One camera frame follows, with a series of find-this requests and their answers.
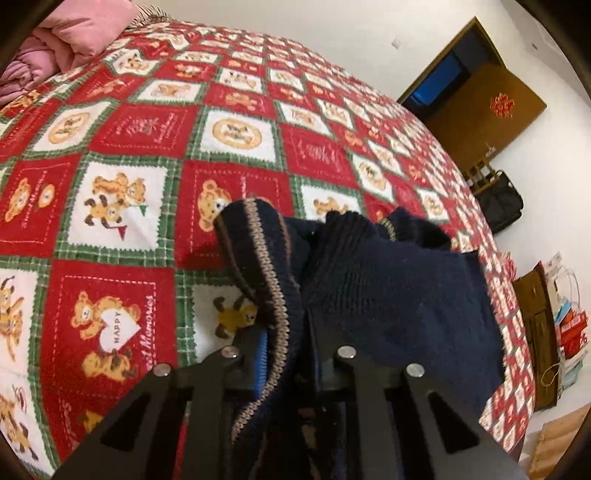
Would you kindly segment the navy patterned knit sweater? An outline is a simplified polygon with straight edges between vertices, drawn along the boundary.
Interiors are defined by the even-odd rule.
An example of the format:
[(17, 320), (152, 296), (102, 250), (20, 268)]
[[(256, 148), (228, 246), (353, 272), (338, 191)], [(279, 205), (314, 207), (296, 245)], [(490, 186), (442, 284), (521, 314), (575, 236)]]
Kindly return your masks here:
[(320, 375), (318, 331), (381, 367), (423, 365), (474, 413), (505, 379), (504, 343), (477, 251), (397, 208), (322, 221), (246, 199), (214, 222), (238, 286), (267, 330), (266, 383), (231, 429), (235, 479), (308, 479), (297, 401)]

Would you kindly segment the shopping bags pile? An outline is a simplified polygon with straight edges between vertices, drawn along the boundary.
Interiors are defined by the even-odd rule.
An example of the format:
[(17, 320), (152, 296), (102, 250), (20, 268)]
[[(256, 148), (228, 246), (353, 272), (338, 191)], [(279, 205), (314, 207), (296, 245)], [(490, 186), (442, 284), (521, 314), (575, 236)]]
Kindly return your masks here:
[(590, 353), (590, 316), (582, 308), (576, 273), (563, 263), (562, 254), (557, 252), (542, 266), (558, 353), (558, 362), (543, 373), (543, 380), (553, 373), (548, 386), (556, 386), (561, 396), (575, 385)]

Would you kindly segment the brown wooden cabinet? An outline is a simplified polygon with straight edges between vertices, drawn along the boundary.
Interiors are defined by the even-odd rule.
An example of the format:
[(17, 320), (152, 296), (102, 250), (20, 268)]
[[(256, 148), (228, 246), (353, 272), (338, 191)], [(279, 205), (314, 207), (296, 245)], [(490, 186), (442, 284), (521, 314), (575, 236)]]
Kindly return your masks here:
[(554, 407), (558, 400), (559, 355), (545, 271), (541, 262), (513, 282), (522, 314), (534, 374), (535, 411)]

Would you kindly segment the red teddy bear bedspread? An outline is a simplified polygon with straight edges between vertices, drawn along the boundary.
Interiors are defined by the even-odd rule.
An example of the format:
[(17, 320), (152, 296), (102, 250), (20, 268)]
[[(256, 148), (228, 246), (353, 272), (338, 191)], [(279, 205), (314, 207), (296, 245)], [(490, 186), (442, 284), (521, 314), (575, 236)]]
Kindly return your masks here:
[(477, 250), (507, 349), (480, 422), (521, 450), (535, 403), (522, 315), (427, 127), (300, 43), (164, 22), (1, 113), (1, 433), (25, 473), (51, 477), (155, 364), (202, 360), (253, 319), (213, 231), (248, 197), (311, 220), (401, 206)]

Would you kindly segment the black bag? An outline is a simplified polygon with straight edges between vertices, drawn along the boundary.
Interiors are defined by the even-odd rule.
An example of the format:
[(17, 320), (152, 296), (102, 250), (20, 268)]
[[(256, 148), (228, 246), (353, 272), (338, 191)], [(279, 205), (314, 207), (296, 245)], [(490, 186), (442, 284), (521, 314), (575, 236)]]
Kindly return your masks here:
[(524, 201), (508, 175), (500, 170), (495, 179), (475, 194), (491, 232), (506, 230), (523, 214)]

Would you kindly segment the wooden chair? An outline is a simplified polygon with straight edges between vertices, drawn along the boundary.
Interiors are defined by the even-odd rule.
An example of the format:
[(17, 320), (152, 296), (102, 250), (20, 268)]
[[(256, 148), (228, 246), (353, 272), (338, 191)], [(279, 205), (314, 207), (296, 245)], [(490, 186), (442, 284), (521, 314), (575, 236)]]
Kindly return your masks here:
[(483, 157), (465, 168), (462, 175), (472, 193), (478, 195), (499, 180), (500, 172), (491, 166), (487, 157)]

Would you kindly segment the red door decoration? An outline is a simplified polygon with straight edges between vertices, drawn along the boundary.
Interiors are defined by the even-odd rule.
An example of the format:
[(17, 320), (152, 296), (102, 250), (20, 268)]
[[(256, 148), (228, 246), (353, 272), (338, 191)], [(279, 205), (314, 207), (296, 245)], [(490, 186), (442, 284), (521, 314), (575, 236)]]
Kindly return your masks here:
[(511, 119), (515, 108), (515, 100), (507, 94), (500, 92), (492, 97), (489, 104), (491, 112), (501, 119)]

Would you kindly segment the brown wooden door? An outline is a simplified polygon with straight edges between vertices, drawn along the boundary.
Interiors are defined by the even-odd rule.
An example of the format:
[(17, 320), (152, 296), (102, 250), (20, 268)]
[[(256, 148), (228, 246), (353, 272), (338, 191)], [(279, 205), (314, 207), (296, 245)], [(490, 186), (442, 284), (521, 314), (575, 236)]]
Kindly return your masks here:
[[(500, 92), (516, 102), (511, 119), (489, 109)], [(427, 126), (461, 171), (483, 157), (490, 162), (547, 108), (506, 67), (477, 18), (436, 56), (399, 103)]]

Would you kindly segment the pink folded quilt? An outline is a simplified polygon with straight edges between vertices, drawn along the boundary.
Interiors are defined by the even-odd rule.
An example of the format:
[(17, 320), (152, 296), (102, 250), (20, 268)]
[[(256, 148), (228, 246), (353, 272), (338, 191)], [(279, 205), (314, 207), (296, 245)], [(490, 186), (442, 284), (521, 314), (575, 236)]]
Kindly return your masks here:
[(130, 1), (62, 2), (11, 51), (1, 69), (1, 105), (98, 56), (137, 14)]

